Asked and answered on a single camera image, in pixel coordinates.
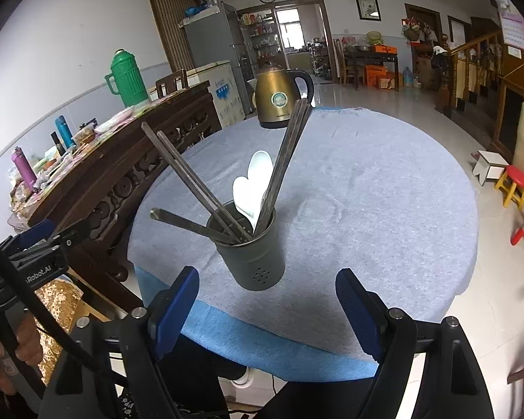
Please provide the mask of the silver metal spoon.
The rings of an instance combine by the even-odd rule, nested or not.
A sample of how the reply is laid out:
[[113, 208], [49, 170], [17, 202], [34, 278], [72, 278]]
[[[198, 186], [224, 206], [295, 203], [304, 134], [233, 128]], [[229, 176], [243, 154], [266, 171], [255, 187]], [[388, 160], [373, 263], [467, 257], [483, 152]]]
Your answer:
[[253, 230], [256, 229], [261, 212], [262, 201], [270, 184], [274, 171], [274, 164], [270, 155], [264, 150], [258, 150], [251, 158], [248, 166], [247, 178], [250, 185], [248, 210], [252, 215], [250, 222]]

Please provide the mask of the dark metal chopstick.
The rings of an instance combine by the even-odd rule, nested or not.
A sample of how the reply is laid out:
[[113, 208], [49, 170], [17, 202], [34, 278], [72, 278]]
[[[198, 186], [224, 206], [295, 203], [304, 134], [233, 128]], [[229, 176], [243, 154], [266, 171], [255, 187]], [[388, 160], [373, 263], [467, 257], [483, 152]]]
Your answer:
[[[285, 174], [284, 174], [284, 176], [283, 176], [283, 180], [284, 180], [284, 178], [285, 178], [285, 175], [286, 175], [287, 169], [288, 169], [288, 167], [289, 167], [290, 160], [291, 160], [291, 158], [292, 158], [292, 156], [293, 156], [293, 154], [294, 154], [295, 148], [296, 148], [296, 146], [297, 146], [297, 144], [298, 144], [298, 142], [299, 142], [299, 139], [300, 139], [300, 137], [301, 137], [301, 135], [302, 135], [302, 133], [303, 133], [303, 130], [305, 129], [305, 125], [306, 125], [307, 119], [310, 117], [311, 112], [312, 112], [312, 106], [311, 106], [311, 103], [310, 103], [310, 106], [308, 106], [308, 107], [306, 108], [306, 112], [305, 112], [305, 114], [304, 114], [304, 117], [303, 117], [303, 120], [302, 120], [302, 123], [301, 123], [300, 129], [299, 129], [299, 132], [298, 132], [298, 134], [297, 134], [297, 136], [296, 136], [295, 141], [293, 142], [293, 146], [292, 146], [291, 152], [290, 152], [289, 156], [287, 157], [287, 162], [286, 162], [286, 167], [287, 167], [287, 168], [286, 168], [286, 170], [285, 170]], [[279, 187], [279, 189], [278, 189], [278, 193], [277, 193], [276, 196], [275, 196], [274, 207], [275, 207], [275, 203], [276, 203], [276, 201], [277, 201], [277, 197], [278, 197], [278, 195], [279, 195], [279, 191], [280, 191], [280, 189], [281, 189], [282, 184], [283, 184], [283, 181], [281, 182], [280, 187]], [[259, 235], [261, 235], [262, 232], [265, 230], [265, 228], [267, 227], [267, 225], [268, 225], [269, 222], [270, 222], [270, 216], [271, 216], [272, 211], [274, 210], [274, 207], [270, 210], [270, 212], [264, 212], [264, 211], [262, 210], [262, 206], [261, 206], [261, 212], [260, 212], [260, 215], [259, 215], [259, 219], [258, 219], [258, 222], [257, 222], [256, 229], [254, 230], [254, 236], [259, 236]]]

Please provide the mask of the carved dark wooden sideboard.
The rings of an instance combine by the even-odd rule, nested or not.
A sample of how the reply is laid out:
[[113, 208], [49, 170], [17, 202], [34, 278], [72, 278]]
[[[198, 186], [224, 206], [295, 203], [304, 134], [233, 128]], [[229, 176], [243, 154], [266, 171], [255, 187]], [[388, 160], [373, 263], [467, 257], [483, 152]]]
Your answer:
[[142, 301], [125, 287], [128, 271], [112, 253], [145, 193], [167, 166], [142, 123], [163, 131], [179, 152], [221, 128], [208, 82], [175, 92], [96, 137], [57, 179], [33, 196], [22, 213], [29, 226], [50, 220], [56, 232], [80, 220], [89, 223], [89, 236], [68, 252], [69, 266], [90, 288], [124, 311]]

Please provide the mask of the grey metal utensil holder cup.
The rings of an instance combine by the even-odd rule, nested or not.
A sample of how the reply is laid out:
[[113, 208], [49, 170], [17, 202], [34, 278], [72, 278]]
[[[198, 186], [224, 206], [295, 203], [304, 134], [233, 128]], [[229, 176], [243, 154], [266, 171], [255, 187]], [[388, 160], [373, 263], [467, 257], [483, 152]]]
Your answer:
[[213, 240], [234, 280], [247, 291], [271, 288], [285, 273], [285, 255], [276, 221], [276, 212], [272, 211], [266, 230], [249, 242], [229, 245]]

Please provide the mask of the purple water bottle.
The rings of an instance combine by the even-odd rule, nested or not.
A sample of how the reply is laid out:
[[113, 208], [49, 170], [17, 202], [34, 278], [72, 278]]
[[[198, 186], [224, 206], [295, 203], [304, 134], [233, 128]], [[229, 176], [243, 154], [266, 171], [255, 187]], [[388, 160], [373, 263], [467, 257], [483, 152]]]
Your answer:
[[17, 168], [17, 172], [20, 174], [21, 180], [29, 189], [33, 190], [37, 182], [37, 175], [29, 164], [22, 148], [16, 147], [14, 149], [11, 160]]

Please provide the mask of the teal water bottle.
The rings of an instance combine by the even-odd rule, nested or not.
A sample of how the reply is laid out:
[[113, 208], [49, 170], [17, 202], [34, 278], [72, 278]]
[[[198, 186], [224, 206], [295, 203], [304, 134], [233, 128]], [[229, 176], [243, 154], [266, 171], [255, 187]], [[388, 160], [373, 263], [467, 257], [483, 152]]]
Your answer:
[[73, 141], [73, 135], [71, 133], [71, 130], [68, 126], [68, 123], [64, 116], [57, 116], [56, 120], [54, 121], [56, 123], [56, 127], [58, 130], [58, 133], [60, 134], [60, 137], [62, 138], [62, 141], [64, 143], [64, 146], [66, 148], [70, 148], [75, 145], [75, 141]]

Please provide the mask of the small white wooden stool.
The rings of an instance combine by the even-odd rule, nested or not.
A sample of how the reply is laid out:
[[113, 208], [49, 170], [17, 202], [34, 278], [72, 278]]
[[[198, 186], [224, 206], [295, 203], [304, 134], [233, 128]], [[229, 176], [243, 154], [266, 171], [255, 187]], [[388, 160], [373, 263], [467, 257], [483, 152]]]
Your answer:
[[472, 175], [478, 179], [480, 185], [484, 185], [486, 181], [499, 180], [508, 166], [507, 161], [498, 152], [478, 150], [474, 158], [476, 164], [473, 167]]

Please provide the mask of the red yellow small stool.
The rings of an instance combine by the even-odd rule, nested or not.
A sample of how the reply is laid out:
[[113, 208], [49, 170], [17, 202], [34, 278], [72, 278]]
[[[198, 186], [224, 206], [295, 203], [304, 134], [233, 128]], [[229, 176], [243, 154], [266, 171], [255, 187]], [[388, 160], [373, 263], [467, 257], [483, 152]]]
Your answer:
[[516, 203], [519, 210], [524, 208], [524, 172], [513, 164], [506, 166], [502, 176], [494, 185], [495, 190], [503, 192], [503, 207]]

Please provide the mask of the green thermos jug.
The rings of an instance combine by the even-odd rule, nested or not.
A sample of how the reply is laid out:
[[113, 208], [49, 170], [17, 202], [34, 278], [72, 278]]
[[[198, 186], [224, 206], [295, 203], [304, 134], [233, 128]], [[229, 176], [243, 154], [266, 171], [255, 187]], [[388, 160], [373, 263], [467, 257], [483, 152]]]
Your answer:
[[135, 56], [125, 49], [114, 52], [110, 73], [105, 76], [110, 93], [119, 96], [125, 107], [141, 104], [149, 99]]

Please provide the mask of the white chest freezer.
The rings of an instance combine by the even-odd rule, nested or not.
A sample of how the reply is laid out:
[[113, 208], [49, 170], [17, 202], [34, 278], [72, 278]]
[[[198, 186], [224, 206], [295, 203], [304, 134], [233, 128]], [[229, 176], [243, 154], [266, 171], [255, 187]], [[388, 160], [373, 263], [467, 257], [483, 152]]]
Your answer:
[[245, 119], [245, 112], [229, 61], [215, 61], [186, 72], [190, 86], [205, 81], [214, 101], [221, 128], [232, 126]]

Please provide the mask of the wooden chair behind sideboard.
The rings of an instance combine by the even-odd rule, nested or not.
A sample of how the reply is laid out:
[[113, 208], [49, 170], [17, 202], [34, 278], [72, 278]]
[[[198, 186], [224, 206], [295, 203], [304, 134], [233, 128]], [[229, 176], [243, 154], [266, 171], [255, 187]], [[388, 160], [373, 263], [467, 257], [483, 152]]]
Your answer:
[[169, 96], [177, 91], [188, 88], [187, 71], [178, 70], [168, 76], [165, 76], [155, 83], [158, 98]]

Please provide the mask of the dark wooden dining table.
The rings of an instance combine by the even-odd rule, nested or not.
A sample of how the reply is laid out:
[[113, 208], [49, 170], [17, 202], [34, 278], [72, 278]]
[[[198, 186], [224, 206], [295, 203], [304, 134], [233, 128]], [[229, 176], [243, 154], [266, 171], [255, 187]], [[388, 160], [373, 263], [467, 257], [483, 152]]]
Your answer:
[[367, 64], [382, 65], [389, 71], [400, 73], [399, 55], [395, 47], [375, 45], [369, 50], [360, 50], [355, 46], [343, 49], [344, 74], [342, 82], [353, 81], [356, 90], [367, 86], [364, 79], [364, 67]]

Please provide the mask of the grey refrigerator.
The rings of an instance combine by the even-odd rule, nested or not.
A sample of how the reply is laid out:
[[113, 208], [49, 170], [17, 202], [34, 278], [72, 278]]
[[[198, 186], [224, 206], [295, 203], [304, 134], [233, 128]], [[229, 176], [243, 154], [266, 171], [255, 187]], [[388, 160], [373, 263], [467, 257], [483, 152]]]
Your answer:
[[179, 23], [184, 29], [195, 66], [228, 61], [238, 86], [245, 115], [253, 110], [250, 100], [254, 78], [252, 43], [246, 40], [238, 13], [231, 5], [219, 2]]

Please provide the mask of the wooden stair railing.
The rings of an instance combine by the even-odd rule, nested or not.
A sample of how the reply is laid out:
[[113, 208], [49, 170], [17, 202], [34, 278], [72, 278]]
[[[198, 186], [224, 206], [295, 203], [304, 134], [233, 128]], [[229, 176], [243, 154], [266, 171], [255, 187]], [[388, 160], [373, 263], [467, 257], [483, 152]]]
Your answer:
[[440, 72], [436, 109], [451, 116], [464, 112], [467, 103], [477, 104], [479, 97], [488, 97], [499, 86], [502, 69], [500, 29], [482, 35], [456, 48], [436, 45], [431, 67]]

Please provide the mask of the wall calendar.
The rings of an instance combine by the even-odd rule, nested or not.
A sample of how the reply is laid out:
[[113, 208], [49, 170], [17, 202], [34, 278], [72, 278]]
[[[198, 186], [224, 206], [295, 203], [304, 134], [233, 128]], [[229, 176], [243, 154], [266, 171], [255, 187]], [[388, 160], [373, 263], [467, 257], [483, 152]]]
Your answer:
[[494, 0], [501, 21], [504, 43], [524, 51], [524, 17], [511, 0]]

